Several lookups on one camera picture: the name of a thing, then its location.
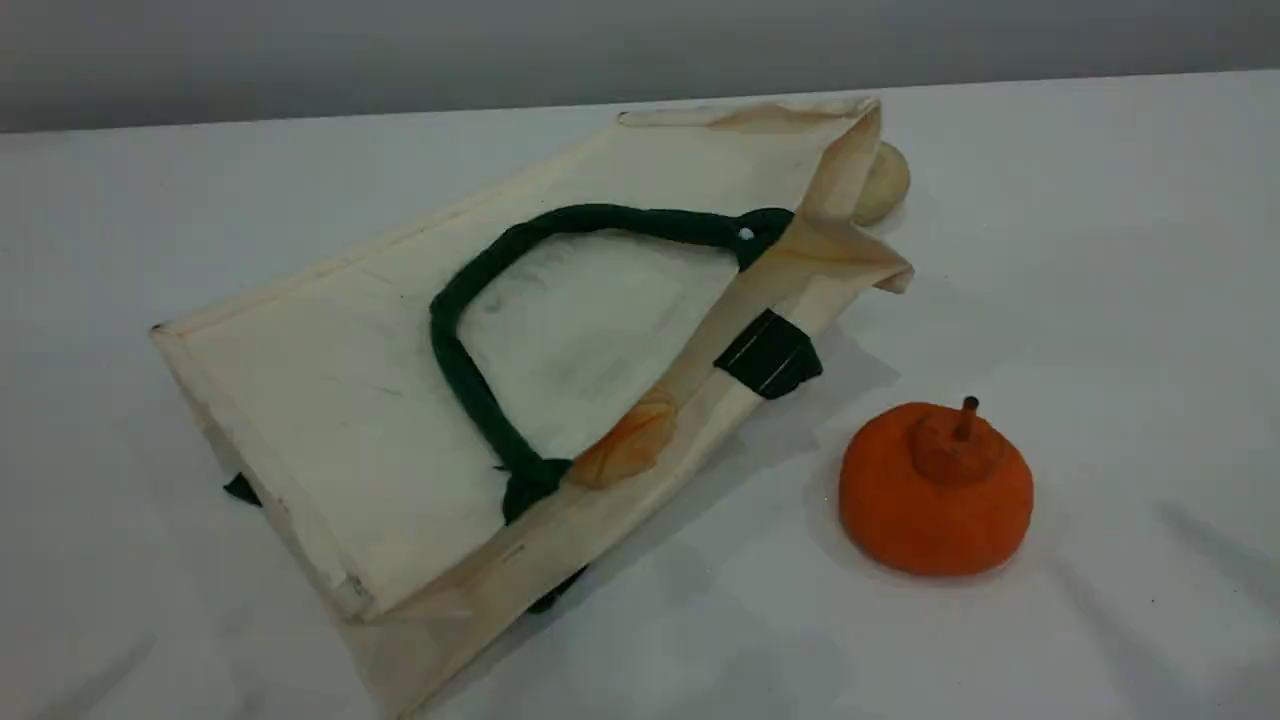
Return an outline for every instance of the gray wall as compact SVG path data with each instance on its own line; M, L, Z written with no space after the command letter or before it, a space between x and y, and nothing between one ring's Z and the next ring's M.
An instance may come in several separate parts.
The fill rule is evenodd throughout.
M0 0L0 128L1280 65L1280 0Z

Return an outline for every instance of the cream bag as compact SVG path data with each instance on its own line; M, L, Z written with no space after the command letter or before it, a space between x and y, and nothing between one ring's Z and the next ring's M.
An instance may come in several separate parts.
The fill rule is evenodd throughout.
M803 360L762 323L805 340L860 291L905 288L910 265L851 219L879 131L874 99L627 113L407 233L152 332L389 714L692 478L764 401L733 363ZM718 249L558 234L467 305L457 337L511 425L573 460L508 525L508 473L442 374L430 306L504 231L584 202L796 214L745 270Z

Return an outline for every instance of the beige ball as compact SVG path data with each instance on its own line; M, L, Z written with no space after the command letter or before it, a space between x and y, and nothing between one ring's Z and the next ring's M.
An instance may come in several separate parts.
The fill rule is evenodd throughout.
M911 187L911 172L906 168L902 152L887 142L881 142L867 184L858 197L854 209L854 222L859 225L878 223L888 211L906 197Z

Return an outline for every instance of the white tablecloth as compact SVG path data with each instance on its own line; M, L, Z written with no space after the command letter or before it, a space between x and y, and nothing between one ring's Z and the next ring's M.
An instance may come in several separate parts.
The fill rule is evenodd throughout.
M431 716L1280 716L1280 72L882 96L908 295ZM0 136L0 716L370 717L146 329L617 110ZM1036 471L1030 537L991 578L883 571L835 518L844 446L964 395Z

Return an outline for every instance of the orange pumpkin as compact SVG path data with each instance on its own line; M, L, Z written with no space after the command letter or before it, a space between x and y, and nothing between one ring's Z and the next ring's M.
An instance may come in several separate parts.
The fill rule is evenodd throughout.
M872 559L915 575L975 575L1021 544L1032 471L977 410L973 397L961 410L911 402L854 436L840 473L840 515Z

